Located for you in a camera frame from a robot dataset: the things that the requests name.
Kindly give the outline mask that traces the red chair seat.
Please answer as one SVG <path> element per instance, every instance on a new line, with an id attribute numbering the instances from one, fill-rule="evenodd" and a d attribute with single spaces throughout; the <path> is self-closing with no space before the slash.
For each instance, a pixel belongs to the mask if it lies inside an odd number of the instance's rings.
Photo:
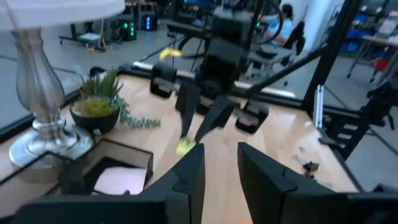
<path id="1" fill-rule="evenodd" d="M 370 64 L 374 67 L 374 73 L 384 72 L 388 67 L 389 59 L 387 58 L 375 58 L 370 61 Z"/>

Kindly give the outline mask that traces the pink sticky note pad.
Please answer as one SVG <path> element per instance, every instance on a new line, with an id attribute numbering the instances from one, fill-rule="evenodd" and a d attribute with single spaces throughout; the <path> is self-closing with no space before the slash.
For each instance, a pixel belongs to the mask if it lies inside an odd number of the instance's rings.
<path id="1" fill-rule="evenodd" d="M 144 168 L 110 167 L 99 175 L 94 190 L 110 195 L 137 195 L 144 189 L 146 175 Z"/>

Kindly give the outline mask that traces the black binder clip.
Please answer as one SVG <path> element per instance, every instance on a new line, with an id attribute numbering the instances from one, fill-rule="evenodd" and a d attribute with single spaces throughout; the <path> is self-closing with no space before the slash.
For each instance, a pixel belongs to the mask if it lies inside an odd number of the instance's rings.
<path id="1" fill-rule="evenodd" d="M 304 169 L 304 174 L 303 174 L 303 176 L 304 176 L 306 179 L 314 179 L 315 176 L 314 176 L 313 173 L 316 172 L 316 171 L 318 170 L 318 168 L 319 168 L 319 163 L 310 161 L 310 162 L 305 163 L 302 167 L 303 167 L 303 169 Z"/>

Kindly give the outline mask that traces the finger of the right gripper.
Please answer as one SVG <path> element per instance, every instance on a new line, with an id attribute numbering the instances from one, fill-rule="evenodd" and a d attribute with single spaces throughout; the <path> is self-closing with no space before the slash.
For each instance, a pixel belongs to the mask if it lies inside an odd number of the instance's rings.
<path id="1" fill-rule="evenodd" d="M 214 100 L 201 96 L 199 105 L 208 106 L 208 111 L 194 137 L 197 144 L 213 129 L 225 127 L 234 109 L 240 107 L 240 103 L 225 95 L 218 95 Z"/>
<path id="2" fill-rule="evenodd" d="M 175 109 L 180 113 L 182 129 L 180 137 L 187 136 L 193 115 L 200 100 L 201 89 L 193 82 L 183 81 L 178 90 Z"/>

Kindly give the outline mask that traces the black equipment cart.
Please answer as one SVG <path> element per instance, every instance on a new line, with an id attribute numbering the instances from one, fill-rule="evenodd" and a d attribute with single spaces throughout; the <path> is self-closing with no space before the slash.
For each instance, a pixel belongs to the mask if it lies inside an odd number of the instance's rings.
<path id="1" fill-rule="evenodd" d="M 76 29 L 75 24 L 70 25 L 71 36 L 62 36 L 60 35 L 59 42 L 62 45 L 64 40 L 68 40 L 71 42 L 77 42 L 80 44 L 84 44 L 85 47 L 91 52 L 106 52 L 106 42 L 103 35 L 103 25 L 104 20 L 101 21 L 101 27 L 99 34 L 93 33 L 89 31 L 90 25 L 89 22 L 85 23 L 86 33 L 79 34 Z"/>

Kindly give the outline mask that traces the black mesh desk organizer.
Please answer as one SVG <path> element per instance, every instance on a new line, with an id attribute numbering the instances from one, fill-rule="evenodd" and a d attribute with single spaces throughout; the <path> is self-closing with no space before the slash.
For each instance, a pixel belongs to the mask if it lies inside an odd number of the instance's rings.
<path id="1" fill-rule="evenodd" d="M 99 190 L 96 183 L 112 167 L 146 170 L 151 178 L 153 153 L 109 139 L 101 140 L 76 160 L 46 152 L 0 181 L 0 203 L 21 203 L 45 194 L 67 191 L 73 177 L 83 181 L 87 191 Z"/>

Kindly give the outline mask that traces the black aluminium table frame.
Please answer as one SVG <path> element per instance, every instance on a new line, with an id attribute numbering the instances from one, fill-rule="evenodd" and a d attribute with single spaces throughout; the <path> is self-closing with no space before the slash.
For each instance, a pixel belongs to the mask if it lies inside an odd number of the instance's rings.
<path id="1" fill-rule="evenodd" d="M 315 87 L 317 85 L 321 85 L 326 82 L 326 79 L 329 76 L 329 72 L 332 68 L 332 65 L 334 64 L 338 55 L 337 45 L 343 42 L 342 33 L 348 30 L 348 20 L 352 19 L 353 14 L 356 12 L 357 9 L 359 9 L 360 1 L 361 0 L 348 0 L 348 2 L 343 4 L 341 15 L 337 19 L 337 24 L 340 25 L 341 27 L 334 28 L 332 30 L 332 35 L 326 41 L 326 45 L 317 48 L 313 52 L 308 53 L 307 56 L 293 63 L 291 66 L 285 68 L 284 70 L 276 73 L 273 77 L 270 77 L 267 80 L 255 84 L 253 88 L 236 87 L 231 92 L 231 94 L 234 96 L 241 96 L 243 98 L 247 98 L 250 100 L 256 100 L 260 102 L 271 103 L 273 105 L 284 106 L 286 108 L 287 107 L 295 108 L 298 110 L 305 111 L 309 115 L 311 114 L 314 115 L 315 111 L 310 109 L 310 103 L 314 103 L 314 101 L 310 99 L 310 96 L 315 94 Z M 313 77 L 311 79 L 311 82 L 308 86 L 306 95 L 303 100 L 295 100 L 293 98 L 288 98 L 286 96 L 278 96 L 276 94 L 260 92 L 261 87 L 265 88 L 275 83 L 276 81 L 296 71 L 298 68 L 306 65 L 312 60 L 315 60 L 317 57 L 320 59 L 320 62 L 317 65 L 317 69 L 313 74 Z M 320 142 L 323 142 L 325 140 L 330 141 L 328 145 L 331 148 L 331 150 L 335 153 L 335 157 L 341 163 L 346 174 L 348 175 L 354 186 L 357 189 L 362 190 L 363 189 L 362 186 L 360 186 L 356 177 L 348 169 L 347 165 L 345 164 L 345 160 L 339 155 L 336 149 L 332 148 L 335 145 L 335 141 L 326 135 L 324 128 L 321 128 L 320 132 L 322 133 Z"/>

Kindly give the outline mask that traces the black computer green lights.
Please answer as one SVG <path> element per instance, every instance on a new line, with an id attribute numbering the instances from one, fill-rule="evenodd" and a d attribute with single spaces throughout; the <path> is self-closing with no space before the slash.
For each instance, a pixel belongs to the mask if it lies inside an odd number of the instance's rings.
<path id="1" fill-rule="evenodd" d="M 126 42 L 137 39 L 136 22 L 134 19 L 119 20 L 119 38 Z"/>

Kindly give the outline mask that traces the black metal bracket stand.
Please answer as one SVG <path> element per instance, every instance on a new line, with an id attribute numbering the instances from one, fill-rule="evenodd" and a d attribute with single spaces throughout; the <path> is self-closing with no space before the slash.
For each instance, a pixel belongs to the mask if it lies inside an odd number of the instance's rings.
<path id="1" fill-rule="evenodd" d="M 391 115 L 398 108 L 398 89 L 384 83 L 367 94 L 368 103 L 359 110 L 348 110 L 335 106 L 324 106 L 323 114 L 328 119 L 323 123 L 326 135 L 335 141 L 332 147 L 346 160 L 372 125 L 398 128 Z"/>

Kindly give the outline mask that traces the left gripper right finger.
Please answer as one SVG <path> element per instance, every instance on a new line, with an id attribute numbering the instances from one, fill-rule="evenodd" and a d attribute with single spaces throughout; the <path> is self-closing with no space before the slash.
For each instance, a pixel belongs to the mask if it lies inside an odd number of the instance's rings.
<path id="1" fill-rule="evenodd" d="M 238 169 L 253 224 L 281 224 L 284 197 L 297 189 L 284 175 L 286 166 L 240 142 Z"/>

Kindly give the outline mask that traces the white shade silver table lamp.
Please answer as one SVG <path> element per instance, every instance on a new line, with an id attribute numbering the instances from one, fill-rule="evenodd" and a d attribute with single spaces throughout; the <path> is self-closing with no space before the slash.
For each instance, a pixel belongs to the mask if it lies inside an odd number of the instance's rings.
<path id="1" fill-rule="evenodd" d="M 11 32 L 17 49 L 16 92 L 34 115 L 32 128 L 0 154 L 0 184 L 36 158 L 39 171 L 56 169 L 55 156 L 78 159 L 94 146 L 91 134 L 67 125 L 60 109 L 65 92 L 44 52 L 43 27 L 104 19 L 124 10 L 124 0 L 0 0 L 0 30 Z"/>

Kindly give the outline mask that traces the potted succulent plant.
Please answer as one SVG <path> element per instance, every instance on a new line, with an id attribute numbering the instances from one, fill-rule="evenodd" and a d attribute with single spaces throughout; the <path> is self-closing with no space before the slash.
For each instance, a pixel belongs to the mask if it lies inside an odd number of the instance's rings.
<path id="1" fill-rule="evenodd" d="M 102 70 L 81 77 L 79 99 L 70 106 L 75 124 L 89 132 L 110 132 L 118 121 L 131 128 L 158 128 L 161 120 L 134 117 L 129 103 L 120 96 L 123 84 L 116 70 Z"/>

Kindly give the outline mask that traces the black office chair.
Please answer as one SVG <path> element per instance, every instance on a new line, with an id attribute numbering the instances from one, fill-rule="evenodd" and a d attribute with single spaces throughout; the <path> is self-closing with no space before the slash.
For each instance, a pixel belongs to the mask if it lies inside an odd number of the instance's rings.
<path id="1" fill-rule="evenodd" d="M 276 63 L 283 67 L 290 66 L 305 45 L 304 27 L 304 21 L 299 22 L 284 45 L 272 42 L 261 44 L 257 50 L 249 54 L 249 65 L 253 65 L 258 72 L 273 72 Z"/>

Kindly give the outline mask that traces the yellow binder clip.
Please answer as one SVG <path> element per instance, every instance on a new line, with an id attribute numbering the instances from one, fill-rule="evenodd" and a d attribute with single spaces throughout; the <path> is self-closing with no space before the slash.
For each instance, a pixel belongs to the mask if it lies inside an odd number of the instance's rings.
<path id="1" fill-rule="evenodd" d="M 176 154 L 185 155 L 188 153 L 197 142 L 194 139 L 190 139 L 188 137 L 181 138 L 178 142 L 178 146 L 176 148 Z"/>

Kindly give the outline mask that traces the black computer blue light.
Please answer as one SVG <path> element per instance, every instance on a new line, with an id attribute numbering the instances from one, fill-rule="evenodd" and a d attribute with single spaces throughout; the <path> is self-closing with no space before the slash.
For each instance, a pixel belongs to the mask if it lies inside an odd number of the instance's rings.
<path id="1" fill-rule="evenodd" d="M 158 29 L 158 17 L 155 14 L 143 14 L 140 19 L 142 30 L 155 31 Z"/>

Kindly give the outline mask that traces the grey background desk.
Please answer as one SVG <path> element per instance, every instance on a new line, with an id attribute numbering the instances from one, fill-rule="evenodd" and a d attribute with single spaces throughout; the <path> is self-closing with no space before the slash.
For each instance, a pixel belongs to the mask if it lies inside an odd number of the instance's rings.
<path id="1" fill-rule="evenodd" d="M 361 11 L 360 14 L 373 16 L 374 21 L 369 23 L 371 28 L 368 27 L 356 31 L 356 33 L 366 31 L 366 34 L 355 37 L 349 36 L 350 39 L 356 40 L 358 47 L 354 61 L 346 76 L 347 78 L 351 77 L 354 67 L 372 44 L 398 47 L 398 40 L 394 40 L 398 36 L 398 10 L 392 10 L 387 14 L 382 10 L 379 12 Z"/>

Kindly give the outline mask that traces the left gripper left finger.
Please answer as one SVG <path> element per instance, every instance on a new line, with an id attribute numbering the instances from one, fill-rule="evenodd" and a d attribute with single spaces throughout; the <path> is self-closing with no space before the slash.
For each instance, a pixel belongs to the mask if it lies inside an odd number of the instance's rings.
<path id="1" fill-rule="evenodd" d="M 205 147 L 197 144 L 141 193 L 139 224 L 200 224 L 205 185 Z"/>

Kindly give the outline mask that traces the blue storage bins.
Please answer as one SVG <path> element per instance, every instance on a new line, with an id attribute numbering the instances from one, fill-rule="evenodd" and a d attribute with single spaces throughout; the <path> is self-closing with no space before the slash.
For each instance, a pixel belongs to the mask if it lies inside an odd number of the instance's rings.
<path id="1" fill-rule="evenodd" d="M 362 38 L 370 34 L 369 28 L 366 25 L 368 17 L 363 13 L 355 15 L 351 27 L 346 33 L 346 38 L 340 47 L 340 52 L 353 53 L 358 51 Z"/>

